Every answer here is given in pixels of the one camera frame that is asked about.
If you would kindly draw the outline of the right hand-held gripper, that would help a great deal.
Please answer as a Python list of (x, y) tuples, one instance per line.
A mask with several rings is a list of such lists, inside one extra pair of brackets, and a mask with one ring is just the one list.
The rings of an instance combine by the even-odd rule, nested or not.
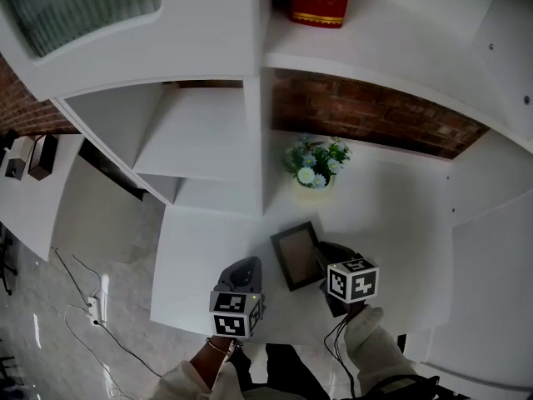
[(319, 242), (315, 255), (324, 276), (320, 290), (334, 318), (377, 295), (379, 268), (360, 253), (337, 243)]

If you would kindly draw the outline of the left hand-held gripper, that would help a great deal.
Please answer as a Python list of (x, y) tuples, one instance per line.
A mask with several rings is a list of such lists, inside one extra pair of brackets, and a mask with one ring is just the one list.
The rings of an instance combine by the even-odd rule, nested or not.
[(214, 334), (250, 338), (265, 309), (262, 261), (243, 258), (225, 268), (210, 293), (209, 312)]

